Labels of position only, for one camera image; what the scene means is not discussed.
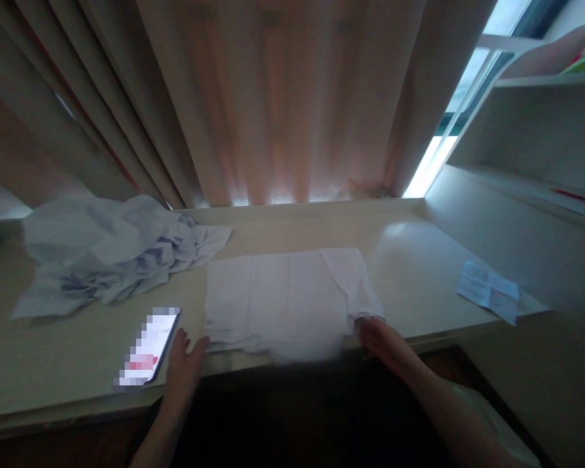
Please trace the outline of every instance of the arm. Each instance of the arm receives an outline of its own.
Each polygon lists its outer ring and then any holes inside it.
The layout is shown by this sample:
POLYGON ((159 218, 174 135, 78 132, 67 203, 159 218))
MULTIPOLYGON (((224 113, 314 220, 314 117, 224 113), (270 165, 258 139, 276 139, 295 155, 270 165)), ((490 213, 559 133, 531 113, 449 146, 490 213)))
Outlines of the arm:
POLYGON ((409 387, 460 467, 519 466, 396 330, 381 320, 366 318, 359 335, 362 345, 409 387))
POLYGON ((169 355, 167 382, 161 408, 145 440, 136 451, 130 468, 166 468, 171 464, 184 420, 200 380, 208 338, 202 337, 187 354, 190 339, 180 328, 169 355))

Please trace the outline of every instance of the white cloth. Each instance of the white cloth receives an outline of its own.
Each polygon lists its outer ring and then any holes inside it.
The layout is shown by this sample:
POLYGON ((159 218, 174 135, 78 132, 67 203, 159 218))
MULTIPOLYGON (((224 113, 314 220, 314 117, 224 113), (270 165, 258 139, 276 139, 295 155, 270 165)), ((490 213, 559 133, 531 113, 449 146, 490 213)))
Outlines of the white cloth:
POLYGON ((383 317, 356 248, 246 255, 208 265, 209 351, 270 351, 279 362, 336 356, 359 317, 383 317))
POLYGON ((39 265, 12 318, 67 315, 166 283, 169 274, 208 262, 231 229, 199 226, 139 195, 51 201, 23 221, 25 246, 39 265))

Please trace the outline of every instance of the shelf board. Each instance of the shelf board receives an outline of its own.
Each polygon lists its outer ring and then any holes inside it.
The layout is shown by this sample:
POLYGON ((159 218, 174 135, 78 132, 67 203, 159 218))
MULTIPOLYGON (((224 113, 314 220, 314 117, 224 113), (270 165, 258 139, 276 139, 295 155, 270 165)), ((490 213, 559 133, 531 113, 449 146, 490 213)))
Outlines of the shelf board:
POLYGON ((528 88, 540 86, 580 86, 585 85, 585 71, 568 75, 546 75, 523 78, 505 78, 496 82, 495 88, 528 88))
POLYGON ((554 216, 565 218, 585 228, 585 201, 551 191, 554 188, 576 192, 572 188, 562 187, 485 164, 459 166, 456 169, 505 195, 535 205, 554 216))

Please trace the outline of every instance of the curtain fold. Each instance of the curtain fold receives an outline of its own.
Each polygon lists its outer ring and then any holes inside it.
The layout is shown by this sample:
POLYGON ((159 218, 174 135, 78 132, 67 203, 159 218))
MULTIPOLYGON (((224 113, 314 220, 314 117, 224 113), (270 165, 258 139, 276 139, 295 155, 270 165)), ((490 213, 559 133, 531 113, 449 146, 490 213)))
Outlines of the curtain fold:
POLYGON ((400 196, 494 4, 14 0, 0 22, 100 152, 182 208, 400 196))
POLYGON ((0 185, 31 207, 61 196, 136 193, 1 24, 0 185))

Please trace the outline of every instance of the smartphone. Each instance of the smartphone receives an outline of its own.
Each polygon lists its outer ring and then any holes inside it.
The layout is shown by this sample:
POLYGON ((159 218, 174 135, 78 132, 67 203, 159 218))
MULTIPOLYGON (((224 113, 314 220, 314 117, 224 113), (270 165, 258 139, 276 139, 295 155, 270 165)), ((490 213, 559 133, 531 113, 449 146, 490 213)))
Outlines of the smartphone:
POLYGON ((120 377, 115 379, 118 387, 146 385, 156 379, 180 316, 180 308, 154 307, 151 312, 147 323, 141 326, 140 337, 136 338, 134 346, 130 346, 130 354, 125 355, 120 377))

